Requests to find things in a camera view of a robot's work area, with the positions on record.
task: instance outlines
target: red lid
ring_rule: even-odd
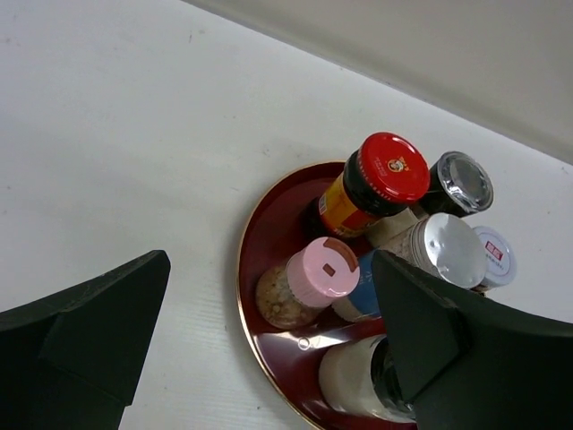
[[[430,171],[422,154],[393,133],[367,138],[358,151],[358,167],[368,185],[390,202],[416,202],[430,186]]]

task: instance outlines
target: pink cap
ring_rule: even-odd
[[[293,255],[286,275],[299,301],[309,307],[327,307],[355,289],[360,269],[348,245],[333,237],[319,237]]]

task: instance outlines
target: wall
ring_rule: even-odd
[[[188,0],[573,162],[573,2]]]

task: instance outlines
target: white cap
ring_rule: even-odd
[[[517,274],[516,256],[508,241],[489,227],[476,227],[474,232],[482,241],[487,257],[487,272],[482,285],[489,288],[508,285]]]

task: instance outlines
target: condiment bottle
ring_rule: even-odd
[[[466,289],[482,282],[487,267],[477,234],[462,219],[447,213],[419,221],[381,249]]]
[[[517,261],[509,242],[493,228],[480,226],[474,228],[474,232],[485,249],[487,271],[482,283],[473,290],[485,293],[511,283],[517,275]]]
[[[326,402],[338,412],[415,421],[413,410],[401,399],[385,335],[330,348],[321,361],[319,384]]]
[[[360,279],[356,288],[346,297],[334,301],[332,308],[337,315],[350,322],[380,318],[380,308],[372,279],[372,258],[376,250],[370,251],[358,259]]]
[[[418,222],[418,218],[414,213],[409,209],[405,209],[392,217],[381,219],[368,229],[364,235],[370,242],[370,245],[379,248],[384,246],[392,237],[412,227],[416,222]]]
[[[292,330],[311,323],[335,299],[349,294],[359,277],[358,261],[348,245],[320,237],[261,276],[256,305],[269,324]]]
[[[346,161],[344,172],[304,213],[309,236],[358,237],[396,215],[428,190],[430,173],[410,142],[375,133]]]
[[[428,192],[412,207],[419,219],[439,212],[463,218],[492,206],[490,177],[463,152],[444,153],[432,166],[430,176]]]

